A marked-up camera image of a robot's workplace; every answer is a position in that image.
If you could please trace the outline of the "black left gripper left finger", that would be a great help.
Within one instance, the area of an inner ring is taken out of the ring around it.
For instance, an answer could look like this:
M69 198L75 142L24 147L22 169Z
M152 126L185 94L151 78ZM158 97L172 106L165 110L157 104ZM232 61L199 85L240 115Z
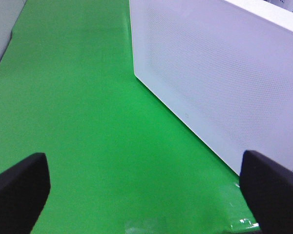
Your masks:
M50 193L44 153L34 153L0 173L0 234L29 234Z

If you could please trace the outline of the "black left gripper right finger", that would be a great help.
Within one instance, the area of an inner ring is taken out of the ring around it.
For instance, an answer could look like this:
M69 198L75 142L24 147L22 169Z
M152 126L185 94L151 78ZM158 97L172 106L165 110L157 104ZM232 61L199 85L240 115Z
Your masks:
M293 234L293 172L246 150L239 176L241 193L264 234Z

